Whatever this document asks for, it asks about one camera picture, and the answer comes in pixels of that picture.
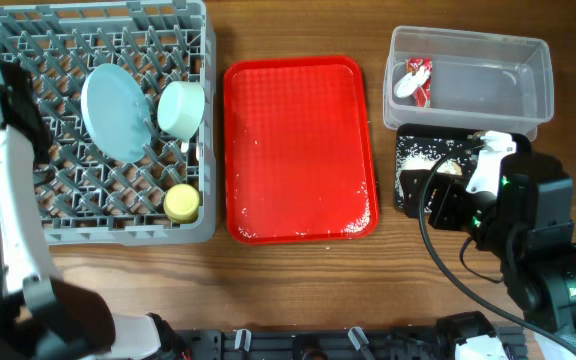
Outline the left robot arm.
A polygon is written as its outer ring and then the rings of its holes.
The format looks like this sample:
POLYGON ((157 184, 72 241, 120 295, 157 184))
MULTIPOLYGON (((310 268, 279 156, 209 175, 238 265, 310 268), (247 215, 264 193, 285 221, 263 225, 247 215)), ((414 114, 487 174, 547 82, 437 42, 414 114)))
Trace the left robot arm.
POLYGON ((97 293, 65 282, 45 240, 34 166, 52 139, 31 75, 0 61, 0 359, 144 359, 169 350, 154 315, 114 315, 97 293))

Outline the yellow cup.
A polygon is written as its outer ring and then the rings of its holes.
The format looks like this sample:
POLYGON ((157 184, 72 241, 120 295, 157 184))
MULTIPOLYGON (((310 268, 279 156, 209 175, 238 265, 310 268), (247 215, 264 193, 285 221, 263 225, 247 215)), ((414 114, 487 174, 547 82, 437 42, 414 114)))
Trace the yellow cup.
POLYGON ((175 223, 192 223, 197 220, 200 206, 199 191, 189 184, 171 187, 164 197, 164 213, 175 223))

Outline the white plastic spoon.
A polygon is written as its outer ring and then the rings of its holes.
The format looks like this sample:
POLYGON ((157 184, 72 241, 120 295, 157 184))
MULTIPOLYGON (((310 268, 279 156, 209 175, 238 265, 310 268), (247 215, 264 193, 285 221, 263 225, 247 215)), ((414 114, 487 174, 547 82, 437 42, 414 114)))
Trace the white plastic spoon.
POLYGON ((189 151, 189 143, 186 141, 182 141, 180 145, 180 150, 182 153, 187 153, 189 151))

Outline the red snack wrapper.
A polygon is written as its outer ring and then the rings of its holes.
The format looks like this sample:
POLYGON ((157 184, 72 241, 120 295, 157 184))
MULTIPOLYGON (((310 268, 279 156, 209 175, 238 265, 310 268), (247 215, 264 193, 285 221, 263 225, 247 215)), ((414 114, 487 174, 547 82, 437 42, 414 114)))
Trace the red snack wrapper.
POLYGON ((426 66, 430 70, 431 75, 424 85, 413 93, 412 97, 417 107, 428 108, 431 105, 431 76, 433 72, 432 59, 412 57, 406 62, 406 70, 408 73, 416 72, 421 66, 426 66))

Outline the light blue plate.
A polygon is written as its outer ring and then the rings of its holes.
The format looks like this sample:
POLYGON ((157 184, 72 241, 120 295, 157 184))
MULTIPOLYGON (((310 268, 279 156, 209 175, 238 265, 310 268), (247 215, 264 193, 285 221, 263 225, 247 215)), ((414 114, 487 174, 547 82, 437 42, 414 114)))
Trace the light blue plate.
POLYGON ((81 113, 94 145, 124 163, 138 162, 152 136, 145 95, 124 68, 106 63, 86 78, 81 92, 81 113))

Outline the green bowl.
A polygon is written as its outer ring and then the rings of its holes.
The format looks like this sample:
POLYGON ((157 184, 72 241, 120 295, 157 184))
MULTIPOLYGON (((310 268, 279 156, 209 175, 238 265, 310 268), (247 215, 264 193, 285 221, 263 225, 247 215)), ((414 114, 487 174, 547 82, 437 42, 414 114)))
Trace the green bowl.
POLYGON ((173 81, 160 96, 158 125, 167 134, 189 142, 201 124, 205 104, 204 88, 200 83, 173 81))

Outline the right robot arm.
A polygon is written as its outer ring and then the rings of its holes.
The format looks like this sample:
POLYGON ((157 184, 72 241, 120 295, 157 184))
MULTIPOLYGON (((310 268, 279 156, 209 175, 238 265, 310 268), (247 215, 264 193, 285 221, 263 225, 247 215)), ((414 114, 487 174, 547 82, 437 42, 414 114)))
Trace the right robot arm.
POLYGON ((435 264, 464 294, 576 357, 576 242, 573 181, 559 160, 540 153, 505 156, 491 191, 470 193, 464 180, 429 170, 400 175, 407 216, 419 221, 435 264), (521 309, 516 317, 465 286, 442 262, 428 230, 461 231, 500 261, 502 283, 521 309))

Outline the white napkin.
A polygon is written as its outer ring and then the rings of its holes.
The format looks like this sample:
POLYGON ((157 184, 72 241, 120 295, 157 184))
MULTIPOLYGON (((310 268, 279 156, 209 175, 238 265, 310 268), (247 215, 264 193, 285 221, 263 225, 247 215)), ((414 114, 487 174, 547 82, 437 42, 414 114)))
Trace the white napkin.
POLYGON ((426 66, 421 66, 416 72, 407 73, 393 87, 394 95, 397 98, 406 98, 413 93, 430 78, 431 72, 426 66))

